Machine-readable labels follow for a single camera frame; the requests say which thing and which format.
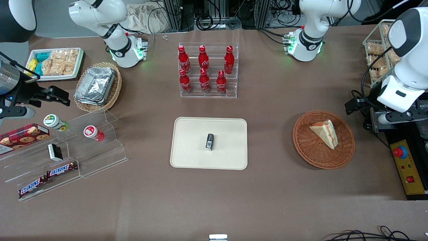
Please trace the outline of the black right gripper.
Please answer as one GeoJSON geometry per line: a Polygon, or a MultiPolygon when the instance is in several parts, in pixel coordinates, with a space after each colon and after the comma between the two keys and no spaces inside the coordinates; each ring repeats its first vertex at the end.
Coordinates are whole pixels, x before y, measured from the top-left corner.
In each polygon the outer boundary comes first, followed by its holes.
{"type": "Polygon", "coordinates": [[[1,108],[17,104],[41,107],[41,102],[56,102],[70,106],[69,93],[56,86],[41,88],[36,82],[26,83],[31,77],[17,71],[6,73],[1,71],[1,108]]]}

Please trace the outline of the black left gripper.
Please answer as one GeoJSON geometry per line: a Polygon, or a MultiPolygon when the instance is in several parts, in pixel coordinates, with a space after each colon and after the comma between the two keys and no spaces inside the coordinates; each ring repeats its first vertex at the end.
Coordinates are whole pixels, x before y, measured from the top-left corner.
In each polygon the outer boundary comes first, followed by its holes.
{"type": "Polygon", "coordinates": [[[351,115],[354,112],[359,111],[360,108],[363,107],[365,107],[365,111],[385,111],[385,105],[377,101],[376,97],[366,97],[365,99],[360,97],[354,97],[352,100],[346,102],[344,104],[344,107],[347,115],[351,115]]]}

